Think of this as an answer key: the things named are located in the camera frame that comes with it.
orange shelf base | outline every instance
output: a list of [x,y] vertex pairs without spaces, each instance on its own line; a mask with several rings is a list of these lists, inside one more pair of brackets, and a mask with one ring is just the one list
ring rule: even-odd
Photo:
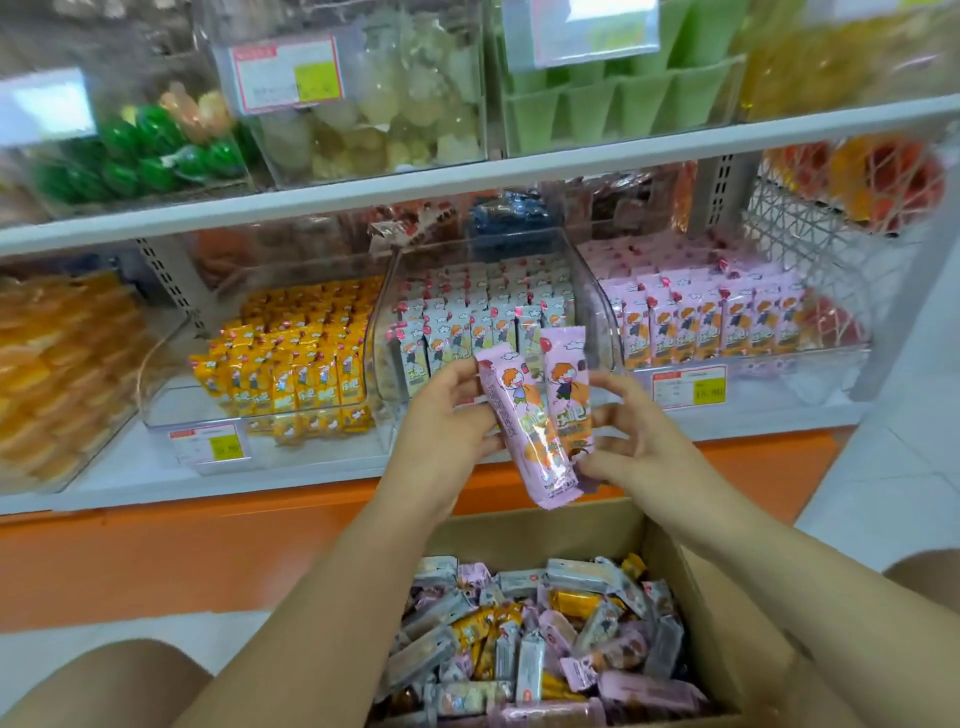
[[[829,432],[704,444],[710,462],[792,522],[840,445]],[[0,632],[268,609],[370,499],[375,479],[0,519]],[[591,498],[615,497],[604,487]],[[476,469],[455,513],[532,507],[512,463]]]

hand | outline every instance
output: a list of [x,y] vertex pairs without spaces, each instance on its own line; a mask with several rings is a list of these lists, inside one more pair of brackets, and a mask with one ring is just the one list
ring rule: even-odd
[[413,508],[431,527],[453,511],[473,466],[503,449],[490,435],[496,417],[488,404],[453,411],[481,394],[475,359],[443,367],[411,400],[377,494],[396,507]]
[[650,518],[705,558],[714,558],[738,530],[762,516],[718,473],[632,378],[592,372],[590,384],[623,399],[593,410],[593,426],[627,435],[599,437],[578,463],[584,475],[626,491]]

price tag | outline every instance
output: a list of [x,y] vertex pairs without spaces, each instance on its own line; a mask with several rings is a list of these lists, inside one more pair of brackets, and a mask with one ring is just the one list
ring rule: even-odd
[[654,401],[664,409],[723,404],[727,401],[727,365],[654,375]]
[[168,433],[181,465],[204,465],[250,457],[244,452],[236,425],[193,427]]
[[298,109],[344,97],[331,36],[231,48],[230,59],[245,113]]

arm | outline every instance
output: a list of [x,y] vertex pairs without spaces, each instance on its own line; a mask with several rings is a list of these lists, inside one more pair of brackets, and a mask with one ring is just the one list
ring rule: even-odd
[[462,360],[417,395],[370,503],[175,728],[364,724],[426,541],[501,447],[488,405],[453,411],[475,376]]
[[584,473],[622,487],[678,541],[714,562],[871,726],[946,728],[960,715],[960,616],[894,584],[736,491],[632,379],[594,410],[603,438]]

candy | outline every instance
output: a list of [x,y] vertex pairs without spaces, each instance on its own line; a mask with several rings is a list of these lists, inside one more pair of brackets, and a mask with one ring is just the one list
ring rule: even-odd
[[499,345],[483,350],[477,361],[484,394],[533,501],[553,509],[580,497],[577,476],[523,357]]

